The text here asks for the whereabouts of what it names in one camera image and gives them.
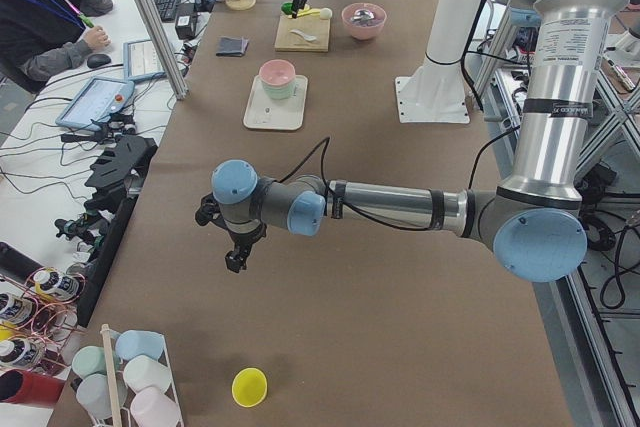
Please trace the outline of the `green lime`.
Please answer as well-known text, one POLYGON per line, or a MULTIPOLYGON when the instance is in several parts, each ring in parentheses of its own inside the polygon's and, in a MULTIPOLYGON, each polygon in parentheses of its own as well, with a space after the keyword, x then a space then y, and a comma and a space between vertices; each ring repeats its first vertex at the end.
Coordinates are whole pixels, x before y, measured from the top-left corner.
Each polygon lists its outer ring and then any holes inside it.
POLYGON ((281 11, 285 15, 291 15, 293 12, 293 4, 291 2, 285 2, 281 5, 281 11))

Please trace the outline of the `yellow plastic knife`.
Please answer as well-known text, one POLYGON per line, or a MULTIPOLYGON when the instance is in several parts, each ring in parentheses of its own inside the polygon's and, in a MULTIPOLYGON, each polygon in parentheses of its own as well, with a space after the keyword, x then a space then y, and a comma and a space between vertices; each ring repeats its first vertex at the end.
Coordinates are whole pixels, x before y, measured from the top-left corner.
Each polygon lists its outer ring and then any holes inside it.
POLYGON ((322 11, 322 9, 318 9, 318 8, 310 8, 310 9, 306 9, 306 10, 300 10, 300 11, 297 12, 297 18, 308 16, 308 15, 319 15, 321 13, 321 11, 322 11))

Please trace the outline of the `seated person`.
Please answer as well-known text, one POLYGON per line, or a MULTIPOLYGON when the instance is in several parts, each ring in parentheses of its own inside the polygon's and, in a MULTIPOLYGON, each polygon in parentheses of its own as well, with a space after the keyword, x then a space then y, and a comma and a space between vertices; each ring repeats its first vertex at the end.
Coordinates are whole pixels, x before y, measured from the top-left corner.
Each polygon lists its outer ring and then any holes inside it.
POLYGON ((1 0, 1 72, 32 94, 41 91, 110 44, 90 19, 112 9, 112 0, 1 0))

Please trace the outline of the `black computer mouse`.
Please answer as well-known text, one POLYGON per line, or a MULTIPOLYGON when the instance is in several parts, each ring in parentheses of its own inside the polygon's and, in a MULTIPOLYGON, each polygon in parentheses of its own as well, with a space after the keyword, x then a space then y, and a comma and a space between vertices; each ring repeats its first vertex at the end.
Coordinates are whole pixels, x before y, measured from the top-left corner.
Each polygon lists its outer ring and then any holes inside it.
POLYGON ((109 65, 111 62, 111 57, 107 54, 102 53, 91 54, 86 59, 86 65, 89 69, 98 69, 100 67, 109 65))

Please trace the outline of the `blue teach pendant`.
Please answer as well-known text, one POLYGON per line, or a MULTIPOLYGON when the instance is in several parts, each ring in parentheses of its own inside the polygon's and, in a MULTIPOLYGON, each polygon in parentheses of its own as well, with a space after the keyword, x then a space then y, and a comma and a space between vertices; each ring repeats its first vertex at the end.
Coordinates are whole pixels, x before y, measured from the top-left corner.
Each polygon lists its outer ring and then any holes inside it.
POLYGON ((101 123, 122 111, 135 90, 129 80, 93 77, 58 115, 55 124, 74 130, 98 131, 101 123))

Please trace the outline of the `metal ice scoop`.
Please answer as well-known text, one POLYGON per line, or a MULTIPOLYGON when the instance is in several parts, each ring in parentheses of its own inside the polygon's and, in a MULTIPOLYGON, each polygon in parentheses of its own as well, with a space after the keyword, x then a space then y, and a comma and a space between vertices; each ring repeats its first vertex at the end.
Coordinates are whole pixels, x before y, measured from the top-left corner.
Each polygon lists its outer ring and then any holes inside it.
POLYGON ((366 8, 356 9, 350 17, 350 22, 354 25, 368 26, 376 19, 375 14, 366 8))

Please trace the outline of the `aluminium frame post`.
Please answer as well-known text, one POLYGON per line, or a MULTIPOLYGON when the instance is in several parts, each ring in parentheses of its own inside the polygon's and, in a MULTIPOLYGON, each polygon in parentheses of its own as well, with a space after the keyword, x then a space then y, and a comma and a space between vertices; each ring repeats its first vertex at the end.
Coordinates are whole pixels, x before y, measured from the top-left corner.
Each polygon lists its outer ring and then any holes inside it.
POLYGON ((188 93, 188 86, 177 65, 172 46, 162 26, 153 0, 134 0, 147 33, 159 55, 160 62, 178 101, 188 93))

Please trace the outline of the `white ceramic spoon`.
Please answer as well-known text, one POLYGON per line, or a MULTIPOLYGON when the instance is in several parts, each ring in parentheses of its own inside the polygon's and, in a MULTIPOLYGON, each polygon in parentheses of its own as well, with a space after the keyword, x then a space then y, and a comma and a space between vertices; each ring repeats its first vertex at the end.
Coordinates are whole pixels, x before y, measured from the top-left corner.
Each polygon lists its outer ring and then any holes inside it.
POLYGON ((300 37, 305 42, 312 43, 318 40, 318 38, 315 35, 308 34, 300 29, 291 29, 290 33, 300 37))

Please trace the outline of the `yellow plastic cup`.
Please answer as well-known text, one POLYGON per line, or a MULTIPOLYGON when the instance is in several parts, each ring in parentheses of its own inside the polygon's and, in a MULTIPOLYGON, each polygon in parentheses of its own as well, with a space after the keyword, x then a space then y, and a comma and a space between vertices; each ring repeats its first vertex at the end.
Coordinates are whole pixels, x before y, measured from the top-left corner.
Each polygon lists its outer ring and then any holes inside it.
POLYGON ((256 367, 247 367, 239 371, 231 385, 232 398, 244 408, 259 405, 267 396, 268 382, 264 372, 256 367))

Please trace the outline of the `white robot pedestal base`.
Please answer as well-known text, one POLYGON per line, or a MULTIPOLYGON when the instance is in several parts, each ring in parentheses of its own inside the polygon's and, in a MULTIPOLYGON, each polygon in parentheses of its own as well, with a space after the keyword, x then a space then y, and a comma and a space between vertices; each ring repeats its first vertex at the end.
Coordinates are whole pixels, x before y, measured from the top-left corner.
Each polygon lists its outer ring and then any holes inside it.
POLYGON ((400 122, 469 122, 461 66, 483 4, 483 0, 438 0, 423 64, 412 76, 396 79, 400 122))

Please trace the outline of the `cream rabbit tray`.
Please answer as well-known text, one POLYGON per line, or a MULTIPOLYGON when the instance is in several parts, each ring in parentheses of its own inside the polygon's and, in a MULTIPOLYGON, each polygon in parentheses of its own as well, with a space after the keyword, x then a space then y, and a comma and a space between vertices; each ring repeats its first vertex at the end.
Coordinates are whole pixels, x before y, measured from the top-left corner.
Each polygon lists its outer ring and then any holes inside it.
POLYGON ((307 90, 307 77, 297 75, 291 97, 271 99, 256 75, 246 105, 243 125, 254 130, 298 130, 303 124, 307 90))

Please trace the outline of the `wooden cutting board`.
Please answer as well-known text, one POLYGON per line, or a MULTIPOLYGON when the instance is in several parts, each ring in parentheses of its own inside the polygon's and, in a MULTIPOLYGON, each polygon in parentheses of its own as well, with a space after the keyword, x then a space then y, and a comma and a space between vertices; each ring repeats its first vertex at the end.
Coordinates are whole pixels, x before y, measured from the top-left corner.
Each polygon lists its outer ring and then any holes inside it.
POLYGON ((274 48, 277 52, 318 52, 329 50, 331 20, 319 14, 279 18, 274 48))

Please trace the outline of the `cup rack with cups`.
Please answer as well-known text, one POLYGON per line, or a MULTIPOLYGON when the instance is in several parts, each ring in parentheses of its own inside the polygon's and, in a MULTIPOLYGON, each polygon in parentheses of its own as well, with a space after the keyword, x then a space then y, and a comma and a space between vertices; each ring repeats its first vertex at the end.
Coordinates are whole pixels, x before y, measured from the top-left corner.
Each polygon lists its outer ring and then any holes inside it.
POLYGON ((104 324, 101 342, 72 361, 75 399, 92 426, 183 426, 165 336, 118 332, 104 324))

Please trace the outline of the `grey folded cloth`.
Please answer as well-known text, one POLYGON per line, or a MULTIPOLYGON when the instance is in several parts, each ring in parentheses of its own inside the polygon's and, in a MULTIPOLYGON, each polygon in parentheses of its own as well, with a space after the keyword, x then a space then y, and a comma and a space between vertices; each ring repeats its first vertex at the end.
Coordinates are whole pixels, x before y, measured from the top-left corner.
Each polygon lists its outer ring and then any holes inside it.
POLYGON ((244 37, 222 36, 219 38, 216 55, 220 57, 242 57, 245 55, 249 40, 244 37))

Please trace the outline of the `top green bowl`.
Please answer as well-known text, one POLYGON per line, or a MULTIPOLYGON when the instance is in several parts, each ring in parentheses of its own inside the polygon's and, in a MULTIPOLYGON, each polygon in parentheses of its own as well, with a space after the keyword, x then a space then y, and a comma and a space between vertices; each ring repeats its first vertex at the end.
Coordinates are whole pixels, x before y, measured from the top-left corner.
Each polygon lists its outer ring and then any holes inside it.
POLYGON ((284 100, 293 96, 296 87, 296 81, 291 80, 290 82, 279 86, 273 86, 262 82, 261 87, 268 98, 272 100, 284 100))

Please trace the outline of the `large pink ice bowl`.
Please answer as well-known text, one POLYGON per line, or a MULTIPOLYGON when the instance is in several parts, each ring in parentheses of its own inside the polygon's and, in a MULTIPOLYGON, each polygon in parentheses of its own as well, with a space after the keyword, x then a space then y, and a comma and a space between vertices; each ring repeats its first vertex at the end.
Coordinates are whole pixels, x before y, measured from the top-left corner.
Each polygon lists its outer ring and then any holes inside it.
POLYGON ((356 2, 345 6, 341 11, 341 20, 346 32, 357 40, 370 40, 377 37, 383 30, 385 22, 387 20, 386 11, 372 3, 356 2), (376 19, 371 25, 361 26, 354 25, 350 22, 350 17, 356 9, 366 8, 370 9, 376 16, 376 19))

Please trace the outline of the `white steamed bun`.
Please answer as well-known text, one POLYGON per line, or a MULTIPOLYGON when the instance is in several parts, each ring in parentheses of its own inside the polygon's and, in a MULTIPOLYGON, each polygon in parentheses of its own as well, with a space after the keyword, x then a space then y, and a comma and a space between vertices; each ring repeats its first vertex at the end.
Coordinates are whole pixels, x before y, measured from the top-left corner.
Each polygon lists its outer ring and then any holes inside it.
POLYGON ((322 8, 319 15, 321 19, 328 20, 332 18, 333 12, 330 8, 322 8))

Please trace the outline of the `small pink bowl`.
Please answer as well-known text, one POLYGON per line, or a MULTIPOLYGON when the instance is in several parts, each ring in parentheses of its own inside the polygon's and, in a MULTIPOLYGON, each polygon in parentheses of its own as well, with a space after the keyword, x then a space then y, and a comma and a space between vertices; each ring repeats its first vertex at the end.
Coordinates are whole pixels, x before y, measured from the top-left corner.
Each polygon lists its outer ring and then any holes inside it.
POLYGON ((290 83, 296 76, 295 67, 284 59, 272 59, 259 69, 261 81, 271 87, 282 87, 290 83))

